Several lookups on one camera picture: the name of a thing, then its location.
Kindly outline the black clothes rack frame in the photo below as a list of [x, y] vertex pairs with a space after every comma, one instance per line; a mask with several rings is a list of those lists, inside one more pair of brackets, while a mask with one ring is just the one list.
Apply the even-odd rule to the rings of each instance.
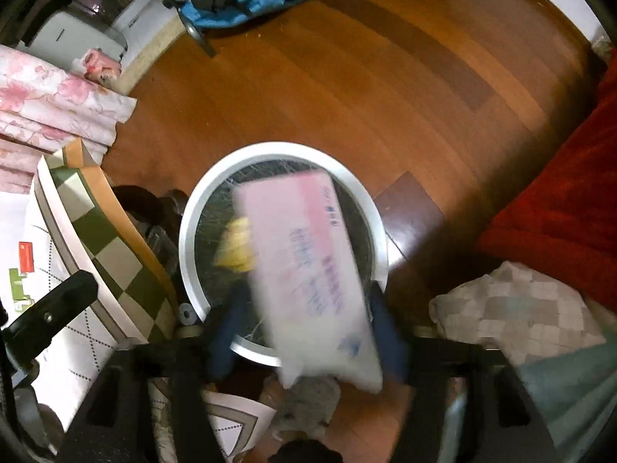
[[190, 35], [191, 38], [193, 38], [194, 41], [196, 41], [200, 45], [200, 47], [204, 50], [207, 56], [216, 56], [216, 51], [214, 50], [210, 42], [204, 37], [201, 31], [196, 28], [194, 23], [192, 23], [191, 20], [189, 20], [183, 15], [180, 0], [163, 0], [163, 5], [167, 8], [173, 8], [177, 12], [182, 25], [187, 31], [187, 34]]

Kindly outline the white patterned tablecloth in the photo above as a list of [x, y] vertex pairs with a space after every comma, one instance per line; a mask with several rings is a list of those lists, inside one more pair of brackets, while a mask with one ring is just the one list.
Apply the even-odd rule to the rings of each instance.
[[[40, 160], [34, 197], [69, 277], [1, 333], [1, 458], [5, 462], [156, 462], [159, 433], [181, 462], [229, 462], [267, 431], [273, 410], [212, 392], [229, 362], [249, 289], [238, 282], [193, 336], [176, 336], [172, 280], [83, 148]], [[58, 451], [34, 439], [26, 366], [92, 308], [118, 343]]]

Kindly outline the yellow snack bag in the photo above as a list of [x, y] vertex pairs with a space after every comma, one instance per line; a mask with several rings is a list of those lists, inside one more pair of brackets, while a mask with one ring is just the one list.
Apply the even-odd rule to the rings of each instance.
[[214, 257], [214, 265], [235, 273], [248, 273], [254, 269], [248, 218], [234, 218], [226, 226]]

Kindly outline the red small box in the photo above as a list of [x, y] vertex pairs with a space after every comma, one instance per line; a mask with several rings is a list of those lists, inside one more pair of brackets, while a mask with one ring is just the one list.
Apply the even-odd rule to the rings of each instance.
[[20, 242], [19, 249], [19, 265], [20, 273], [28, 274], [34, 272], [34, 249], [32, 249], [32, 243]]

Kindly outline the pink white tissue pack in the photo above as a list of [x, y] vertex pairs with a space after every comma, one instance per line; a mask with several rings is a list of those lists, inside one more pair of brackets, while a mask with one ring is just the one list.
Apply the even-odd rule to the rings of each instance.
[[233, 205], [249, 221], [251, 291], [282, 386], [330, 375], [381, 391], [365, 293], [329, 174], [300, 171], [241, 184]]

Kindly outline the red blanket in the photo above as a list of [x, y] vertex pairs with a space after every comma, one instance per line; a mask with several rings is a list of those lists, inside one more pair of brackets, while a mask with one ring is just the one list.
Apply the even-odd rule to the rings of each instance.
[[477, 251], [525, 264], [616, 311], [616, 165], [612, 57], [593, 112], [492, 219]]

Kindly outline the light blue duvet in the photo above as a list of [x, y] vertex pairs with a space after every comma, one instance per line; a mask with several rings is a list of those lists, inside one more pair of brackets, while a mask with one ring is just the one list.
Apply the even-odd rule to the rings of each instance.
[[588, 457], [616, 424], [616, 335], [605, 342], [518, 368], [562, 462]]

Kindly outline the green paper card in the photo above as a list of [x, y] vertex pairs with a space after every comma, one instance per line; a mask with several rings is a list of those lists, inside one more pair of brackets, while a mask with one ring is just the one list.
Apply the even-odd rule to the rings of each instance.
[[17, 268], [10, 268], [8, 270], [10, 290], [12, 291], [13, 309], [18, 314], [22, 314], [27, 311], [29, 307], [34, 305], [34, 299], [31, 298], [23, 286], [24, 280], [27, 278], [26, 274], [21, 274]]

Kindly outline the pink floral curtain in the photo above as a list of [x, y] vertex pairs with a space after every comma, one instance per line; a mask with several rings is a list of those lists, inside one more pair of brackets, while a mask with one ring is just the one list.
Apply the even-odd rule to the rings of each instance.
[[1, 47], [1, 190], [28, 193], [39, 160], [81, 139], [96, 163], [137, 100], [36, 56]]

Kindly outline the white air purifier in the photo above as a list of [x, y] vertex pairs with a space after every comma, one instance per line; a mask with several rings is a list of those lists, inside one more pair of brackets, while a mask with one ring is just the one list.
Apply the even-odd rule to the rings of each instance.
[[16, 46], [47, 63], [70, 70], [74, 60], [90, 49], [102, 51], [119, 62], [128, 45], [118, 31], [76, 10], [58, 10], [42, 24], [28, 30]]

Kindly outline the checked grey cushion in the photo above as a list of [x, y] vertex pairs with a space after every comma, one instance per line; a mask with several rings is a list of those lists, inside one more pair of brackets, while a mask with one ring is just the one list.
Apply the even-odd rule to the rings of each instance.
[[495, 343], [517, 366], [605, 343], [578, 291], [509, 261], [433, 298], [429, 314], [441, 336]]

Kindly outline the grey slipper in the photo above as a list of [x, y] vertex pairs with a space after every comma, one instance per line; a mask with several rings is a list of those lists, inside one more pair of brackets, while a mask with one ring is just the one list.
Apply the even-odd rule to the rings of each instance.
[[339, 382], [330, 376], [301, 377], [283, 397], [271, 423], [280, 442], [323, 439], [341, 398]]

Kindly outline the white round trash bin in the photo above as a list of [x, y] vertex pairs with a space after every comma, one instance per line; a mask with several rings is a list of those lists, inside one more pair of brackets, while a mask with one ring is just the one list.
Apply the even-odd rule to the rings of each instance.
[[252, 291], [231, 348], [258, 364], [291, 356], [293, 331], [324, 330], [346, 357], [368, 344], [363, 311], [386, 287], [387, 236], [360, 180], [290, 142], [238, 149], [206, 171], [182, 218], [180, 268], [200, 320], [237, 284]]

